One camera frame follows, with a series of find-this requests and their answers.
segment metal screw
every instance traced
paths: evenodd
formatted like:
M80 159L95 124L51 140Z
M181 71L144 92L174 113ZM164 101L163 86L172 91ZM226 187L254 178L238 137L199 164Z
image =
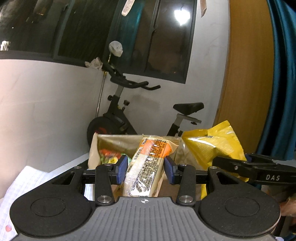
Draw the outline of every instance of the metal screw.
M107 195L102 195L102 196L99 196L97 198L98 202L101 202L101 203L108 203L108 202L111 202L112 201L112 198L110 196L107 196Z
M188 195L183 195L183 196L179 197L179 201L184 202L184 203L192 202L193 197L188 196Z

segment wooden door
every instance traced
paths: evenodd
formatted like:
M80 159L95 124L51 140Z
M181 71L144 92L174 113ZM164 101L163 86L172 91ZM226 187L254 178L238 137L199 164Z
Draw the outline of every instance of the wooden door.
M214 124L228 120L245 153L256 151L272 90L274 46L265 0L229 0L228 66Z

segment colorful package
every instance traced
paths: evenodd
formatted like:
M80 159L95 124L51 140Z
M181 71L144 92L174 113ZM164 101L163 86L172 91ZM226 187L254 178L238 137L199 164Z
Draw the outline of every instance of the colorful package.
M185 131L182 139L198 164L205 170L212 165L216 156L246 161L244 150L227 120L210 129ZM248 181L248 178L245 177L240 177L240 179ZM205 185L203 185L201 198L206 195Z
M105 163L115 164L121 158L122 155L126 155L126 154L116 152L116 151L110 151L107 149L102 149L102 150L99 150L99 155L100 155L101 164L105 164Z

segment window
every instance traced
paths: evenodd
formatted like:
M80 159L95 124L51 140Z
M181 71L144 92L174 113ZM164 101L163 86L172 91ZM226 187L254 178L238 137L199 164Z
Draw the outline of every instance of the window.
M118 0L8 0L0 6L0 58L84 66L102 57Z
M123 45L117 67L124 73L185 83L195 10L194 0L135 1L129 14L119 15L111 25L107 43L117 40Z
M123 55L112 62L125 73L185 83L197 0L8 0L0 7L0 58L84 65L107 59L117 40Z

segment bike seat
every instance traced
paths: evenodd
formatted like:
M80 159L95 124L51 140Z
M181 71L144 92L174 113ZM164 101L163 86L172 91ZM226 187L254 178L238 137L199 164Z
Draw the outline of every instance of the bike seat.
M175 104L173 108L180 112L183 115L191 115L192 113L195 113L201 109L203 109L205 106L202 102L197 103L188 103L188 104Z

